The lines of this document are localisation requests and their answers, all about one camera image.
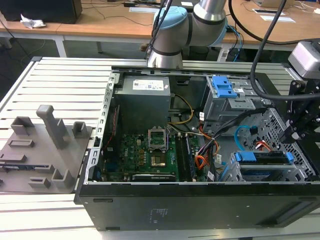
silver robot arm segment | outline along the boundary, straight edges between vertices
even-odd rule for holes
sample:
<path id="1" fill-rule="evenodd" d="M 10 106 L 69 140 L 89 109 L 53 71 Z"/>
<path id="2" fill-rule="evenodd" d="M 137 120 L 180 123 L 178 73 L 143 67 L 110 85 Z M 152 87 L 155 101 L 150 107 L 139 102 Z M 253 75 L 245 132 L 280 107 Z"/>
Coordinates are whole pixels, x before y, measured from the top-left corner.
<path id="1" fill-rule="evenodd" d="M 201 0 L 179 24 L 161 25 L 147 60 L 150 68 L 182 68 L 184 46 L 214 46 L 226 33 L 226 0 Z"/>

3d printed holder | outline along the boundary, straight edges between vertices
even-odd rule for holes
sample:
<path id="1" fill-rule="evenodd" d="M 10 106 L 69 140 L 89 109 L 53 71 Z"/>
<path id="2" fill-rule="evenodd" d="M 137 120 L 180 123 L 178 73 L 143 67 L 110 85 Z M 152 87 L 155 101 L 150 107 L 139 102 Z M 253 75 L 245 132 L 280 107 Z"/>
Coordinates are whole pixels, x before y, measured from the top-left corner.
<path id="1" fill-rule="evenodd" d="M 0 191 L 71 193 L 83 161 L 92 128 L 76 121 L 73 126 L 54 118 L 51 105 L 36 114 L 43 124 L 18 116 L 14 133 L 0 151 Z"/>

blue latch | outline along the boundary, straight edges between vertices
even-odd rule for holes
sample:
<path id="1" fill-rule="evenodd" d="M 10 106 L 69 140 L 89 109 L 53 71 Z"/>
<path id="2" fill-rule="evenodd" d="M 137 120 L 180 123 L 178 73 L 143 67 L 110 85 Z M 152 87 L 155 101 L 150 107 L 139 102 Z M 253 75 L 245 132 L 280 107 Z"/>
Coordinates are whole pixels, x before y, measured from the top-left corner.
<path id="1" fill-rule="evenodd" d="M 232 83 L 229 82 L 226 76 L 213 76 L 212 86 L 214 86 L 218 98 L 235 99 L 238 96 L 232 89 Z"/>
<path id="2" fill-rule="evenodd" d="M 289 161 L 289 163 L 293 163 L 294 162 L 294 160 L 295 160 L 295 158 L 294 158 L 294 156 L 292 155 L 292 153 L 291 152 L 287 152 L 286 154 L 286 157 L 288 158 L 288 161 Z"/>
<path id="3" fill-rule="evenodd" d="M 252 151 L 238 151 L 234 154 L 237 162 L 256 162 L 256 156 Z"/>

table leg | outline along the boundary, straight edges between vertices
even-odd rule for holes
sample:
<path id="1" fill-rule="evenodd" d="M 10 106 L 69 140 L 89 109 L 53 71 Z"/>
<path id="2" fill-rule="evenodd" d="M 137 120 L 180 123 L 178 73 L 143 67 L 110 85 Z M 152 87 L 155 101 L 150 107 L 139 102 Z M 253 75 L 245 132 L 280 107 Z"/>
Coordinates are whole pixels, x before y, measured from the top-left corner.
<path id="1" fill-rule="evenodd" d="M 102 47 L 101 47 L 101 42 L 100 41 L 97 41 L 96 42 L 96 48 L 98 49 L 98 53 L 99 54 L 102 54 L 104 51 L 102 50 Z"/>
<path id="2" fill-rule="evenodd" d="M 67 53 L 64 45 L 64 38 L 62 36 L 57 36 L 54 41 L 56 48 L 58 49 L 60 58 L 66 58 Z"/>
<path id="3" fill-rule="evenodd" d="M 0 43 L 5 46 L 6 49 L 11 49 L 12 45 L 9 37 L 0 37 Z"/>
<path id="4" fill-rule="evenodd" d="M 230 51 L 230 46 L 228 44 L 226 44 L 226 45 L 223 44 L 221 46 L 218 59 L 216 61 L 217 62 L 226 62 L 228 54 L 229 54 L 229 51 Z"/>

slotted metal surface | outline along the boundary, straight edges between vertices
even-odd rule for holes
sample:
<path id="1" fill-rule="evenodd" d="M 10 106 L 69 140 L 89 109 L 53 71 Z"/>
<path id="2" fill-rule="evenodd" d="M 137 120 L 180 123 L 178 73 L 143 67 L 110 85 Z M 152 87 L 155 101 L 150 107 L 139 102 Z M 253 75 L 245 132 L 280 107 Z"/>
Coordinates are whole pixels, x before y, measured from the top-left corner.
<path id="1" fill-rule="evenodd" d="M 96 127 L 111 66 L 145 65 L 144 60 L 137 59 L 44 57 L 40 62 L 31 62 L 0 103 L 0 149 L 12 133 L 10 124 L 16 116 L 29 116 L 34 123 L 41 123 L 35 114 L 40 104 L 53 105 L 54 116 L 63 118 L 66 124 L 81 120 Z M 184 67 L 248 72 L 251 64 L 185 61 Z M 281 94 L 288 94 L 293 77 L 280 64 L 263 63 L 257 71 L 268 74 Z M 98 232 L 92 216 L 73 199 L 74 194 L 0 193 L 0 239 L 299 239 L 293 236 L 296 234 L 303 239 L 319 239 L 320 210 L 280 229 Z"/>

